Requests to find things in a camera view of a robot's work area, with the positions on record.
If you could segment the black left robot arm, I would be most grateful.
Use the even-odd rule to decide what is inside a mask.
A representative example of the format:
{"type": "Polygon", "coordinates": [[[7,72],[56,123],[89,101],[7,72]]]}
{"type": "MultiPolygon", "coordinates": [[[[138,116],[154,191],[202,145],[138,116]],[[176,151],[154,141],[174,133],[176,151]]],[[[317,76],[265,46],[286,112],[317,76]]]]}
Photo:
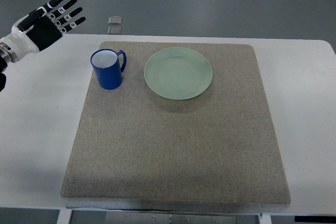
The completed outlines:
{"type": "Polygon", "coordinates": [[[0,74],[0,91],[3,91],[6,85],[7,78],[5,74],[3,73],[4,70],[7,68],[7,63],[6,61],[1,57],[1,74],[0,74]]]}

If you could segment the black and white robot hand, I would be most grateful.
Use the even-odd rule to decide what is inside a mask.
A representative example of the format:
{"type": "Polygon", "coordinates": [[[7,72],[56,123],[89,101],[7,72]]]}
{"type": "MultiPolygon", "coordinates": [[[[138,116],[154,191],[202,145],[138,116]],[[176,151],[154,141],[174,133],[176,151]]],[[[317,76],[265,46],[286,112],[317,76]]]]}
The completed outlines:
{"type": "Polygon", "coordinates": [[[16,63],[27,54],[47,49],[86,20],[85,17],[75,19],[81,7],[67,12],[77,0],[61,6],[63,1],[50,0],[14,23],[11,33],[1,38],[1,71],[10,62],[16,63]]]}

